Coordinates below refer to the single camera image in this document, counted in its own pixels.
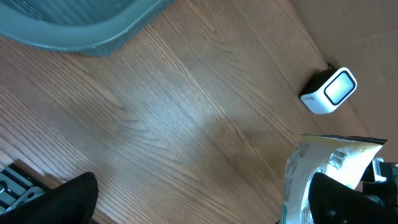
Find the gold blue wipes packet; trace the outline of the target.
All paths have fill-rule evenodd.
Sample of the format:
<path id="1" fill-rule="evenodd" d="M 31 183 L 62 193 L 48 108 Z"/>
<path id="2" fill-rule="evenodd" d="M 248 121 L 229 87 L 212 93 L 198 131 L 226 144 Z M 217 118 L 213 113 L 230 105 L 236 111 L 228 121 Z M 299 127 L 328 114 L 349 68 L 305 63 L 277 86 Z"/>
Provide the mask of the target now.
<path id="1" fill-rule="evenodd" d="M 325 174 L 355 189 L 385 139 L 359 136 L 302 135 L 287 160 L 281 223 L 313 223 L 308 193 L 313 175 Z"/>

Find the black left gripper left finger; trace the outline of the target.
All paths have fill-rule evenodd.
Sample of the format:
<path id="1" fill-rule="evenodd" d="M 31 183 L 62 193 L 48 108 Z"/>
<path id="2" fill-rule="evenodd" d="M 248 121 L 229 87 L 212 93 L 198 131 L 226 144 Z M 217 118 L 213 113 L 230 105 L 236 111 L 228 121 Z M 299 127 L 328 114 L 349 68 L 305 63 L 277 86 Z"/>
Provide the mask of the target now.
<path id="1" fill-rule="evenodd" d="M 89 224 L 98 194 L 94 173 L 85 172 L 1 215 L 1 224 Z"/>

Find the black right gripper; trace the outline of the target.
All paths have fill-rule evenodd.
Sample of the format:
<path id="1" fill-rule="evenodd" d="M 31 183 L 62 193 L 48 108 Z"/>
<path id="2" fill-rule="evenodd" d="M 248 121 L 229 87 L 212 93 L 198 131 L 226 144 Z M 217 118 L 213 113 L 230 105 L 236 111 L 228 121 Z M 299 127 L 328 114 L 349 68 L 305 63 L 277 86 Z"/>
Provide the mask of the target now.
<path id="1" fill-rule="evenodd" d="M 375 157 L 367 166 L 361 182 L 362 192 L 383 207 L 397 207 L 397 163 Z"/>

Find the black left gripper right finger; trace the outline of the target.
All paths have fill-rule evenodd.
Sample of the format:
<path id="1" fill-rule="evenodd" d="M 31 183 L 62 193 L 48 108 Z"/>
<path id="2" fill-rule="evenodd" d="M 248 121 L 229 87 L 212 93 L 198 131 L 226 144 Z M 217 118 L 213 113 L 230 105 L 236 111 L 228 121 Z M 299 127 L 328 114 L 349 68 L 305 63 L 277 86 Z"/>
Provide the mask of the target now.
<path id="1" fill-rule="evenodd" d="M 397 213 L 329 176 L 317 172 L 308 201 L 315 223 L 397 224 Z"/>

